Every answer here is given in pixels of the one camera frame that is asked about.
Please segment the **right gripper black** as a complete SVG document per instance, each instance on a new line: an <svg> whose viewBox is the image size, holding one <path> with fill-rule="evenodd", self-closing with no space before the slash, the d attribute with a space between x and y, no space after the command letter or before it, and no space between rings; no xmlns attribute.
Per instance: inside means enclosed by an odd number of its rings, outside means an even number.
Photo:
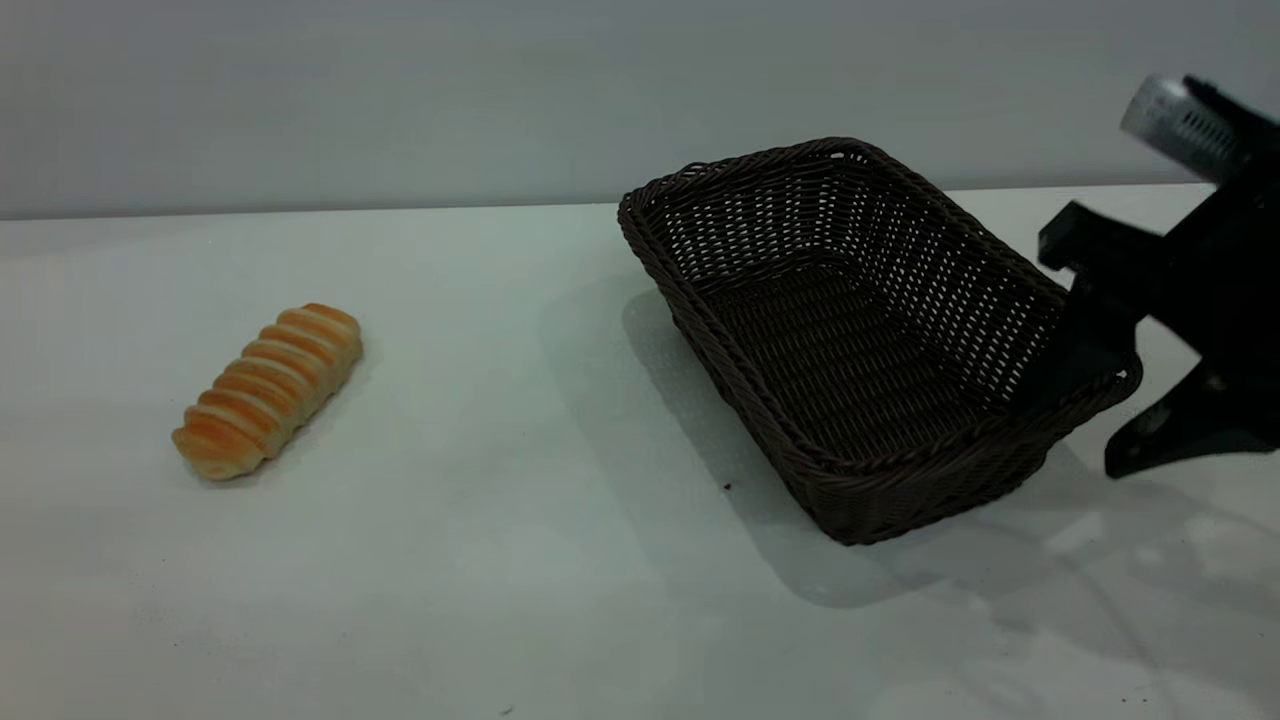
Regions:
<svg viewBox="0 0 1280 720"><path fill-rule="evenodd" d="M1039 264L1071 287L1021 379L1056 404L1137 357L1152 316L1198 352L1162 398L1108 439L1107 477L1279 447L1277 122L1194 76L1140 86L1140 140L1211 183L1164 237L1070 201L1039 232Z"/></svg>

